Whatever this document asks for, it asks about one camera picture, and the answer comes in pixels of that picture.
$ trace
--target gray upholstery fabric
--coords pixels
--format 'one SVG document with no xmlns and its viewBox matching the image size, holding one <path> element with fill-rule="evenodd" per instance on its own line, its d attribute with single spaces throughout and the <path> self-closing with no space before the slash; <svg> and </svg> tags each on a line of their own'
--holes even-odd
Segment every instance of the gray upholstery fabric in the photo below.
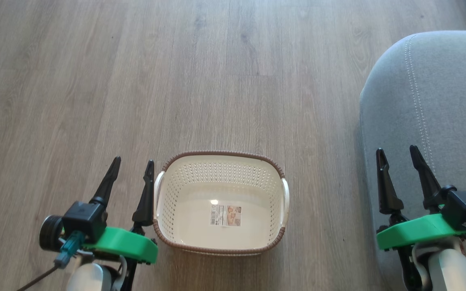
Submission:
<svg viewBox="0 0 466 291">
<path fill-rule="evenodd" d="M 362 91 L 360 121 L 375 229 L 388 219 L 377 202 L 379 147 L 410 219 L 427 214 L 410 144 L 420 148 L 441 185 L 466 189 L 466 32 L 420 33 L 388 49 Z M 405 290 L 396 252 L 377 254 L 388 285 Z"/>
</svg>

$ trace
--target product label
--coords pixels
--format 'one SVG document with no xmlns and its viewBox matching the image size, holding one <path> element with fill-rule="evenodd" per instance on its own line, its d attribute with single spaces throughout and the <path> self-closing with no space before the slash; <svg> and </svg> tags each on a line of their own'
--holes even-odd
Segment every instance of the product label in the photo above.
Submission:
<svg viewBox="0 0 466 291">
<path fill-rule="evenodd" d="M 210 225 L 240 226 L 242 207 L 233 205 L 212 205 Z"/>
</svg>

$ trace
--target green plastic part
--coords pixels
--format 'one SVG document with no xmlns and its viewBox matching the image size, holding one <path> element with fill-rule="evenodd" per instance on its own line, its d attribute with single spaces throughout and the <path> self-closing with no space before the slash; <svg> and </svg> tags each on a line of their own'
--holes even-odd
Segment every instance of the green plastic part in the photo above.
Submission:
<svg viewBox="0 0 466 291">
<path fill-rule="evenodd" d="M 466 230 L 454 230 L 443 219 L 442 214 L 437 213 L 386 228 L 377 234 L 377 244 L 379 249 L 389 250 L 459 234 L 466 234 Z"/>
<path fill-rule="evenodd" d="M 84 244 L 83 247 L 121 255 L 141 263 L 153 264 L 157 259 L 157 245 L 151 239 L 116 227 L 106 227 L 97 243 Z"/>
</svg>

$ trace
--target basket rim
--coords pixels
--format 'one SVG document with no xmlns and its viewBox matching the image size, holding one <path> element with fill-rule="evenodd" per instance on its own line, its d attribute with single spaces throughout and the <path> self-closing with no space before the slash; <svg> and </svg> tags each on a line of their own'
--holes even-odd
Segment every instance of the basket rim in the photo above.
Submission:
<svg viewBox="0 0 466 291">
<path fill-rule="evenodd" d="M 264 162 L 268 162 L 271 166 L 274 167 L 274 169 L 278 172 L 278 175 L 280 175 L 280 179 L 285 178 L 285 174 L 283 174 L 283 170 L 278 164 L 263 155 L 257 155 L 257 154 L 248 154 L 244 152 L 235 152 L 235 151 L 187 151 L 180 153 L 178 155 L 173 156 L 168 162 L 165 163 L 161 171 L 166 172 L 168 167 L 170 167 L 171 164 L 173 164 L 176 160 L 179 160 L 182 157 L 187 157 L 187 156 L 196 156 L 196 155 L 224 155 L 224 156 L 238 156 L 238 157 L 247 157 L 247 158 L 253 158 L 256 160 L 263 160 Z"/>
<path fill-rule="evenodd" d="M 278 232 L 278 235 L 276 238 L 268 245 L 265 247 L 258 247 L 256 249 L 240 249 L 240 250 L 234 250 L 234 249 L 212 249 L 209 247 L 194 247 L 192 245 L 183 245 L 181 243 L 176 243 L 173 242 L 169 239 L 167 239 L 163 233 L 161 232 L 159 228 L 159 224 L 157 223 L 157 219 L 154 219 L 154 231 L 156 232 L 157 236 L 169 245 L 170 247 L 174 247 L 176 249 L 181 249 L 185 251 L 192 251 L 192 252 L 198 252 L 198 253 L 208 253 L 208 254 L 223 254 L 223 255 L 245 255 L 245 254 L 259 254 L 262 252 L 266 252 L 273 247 L 276 247 L 276 245 L 282 240 L 283 234 L 285 233 L 285 226 L 280 228 L 280 231 Z"/>
</svg>

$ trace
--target plastic basket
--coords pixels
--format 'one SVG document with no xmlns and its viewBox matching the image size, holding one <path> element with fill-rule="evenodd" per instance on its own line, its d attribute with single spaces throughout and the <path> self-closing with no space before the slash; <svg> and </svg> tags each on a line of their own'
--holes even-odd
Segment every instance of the plastic basket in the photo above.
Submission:
<svg viewBox="0 0 466 291">
<path fill-rule="evenodd" d="M 166 244 L 215 255 L 251 255 L 282 239 L 289 187 L 272 160 L 235 152 L 187 152 L 154 184 L 154 230 Z"/>
</svg>

